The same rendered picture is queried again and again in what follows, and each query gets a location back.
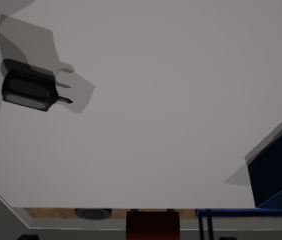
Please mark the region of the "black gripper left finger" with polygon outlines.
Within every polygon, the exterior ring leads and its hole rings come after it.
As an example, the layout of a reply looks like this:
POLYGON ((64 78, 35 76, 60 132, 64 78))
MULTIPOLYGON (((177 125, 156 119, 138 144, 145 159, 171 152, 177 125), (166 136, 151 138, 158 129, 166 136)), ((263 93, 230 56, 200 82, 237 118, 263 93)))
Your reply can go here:
POLYGON ((39 240, 38 235, 21 235, 17 240, 39 240))

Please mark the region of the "dark blue box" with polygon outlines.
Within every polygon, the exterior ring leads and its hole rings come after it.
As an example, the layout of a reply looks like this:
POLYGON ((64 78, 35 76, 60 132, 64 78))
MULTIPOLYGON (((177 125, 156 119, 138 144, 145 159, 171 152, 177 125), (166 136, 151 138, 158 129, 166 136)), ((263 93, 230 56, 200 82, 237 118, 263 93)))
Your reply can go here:
POLYGON ((255 208, 282 211, 282 136, 247 167, 255 208))

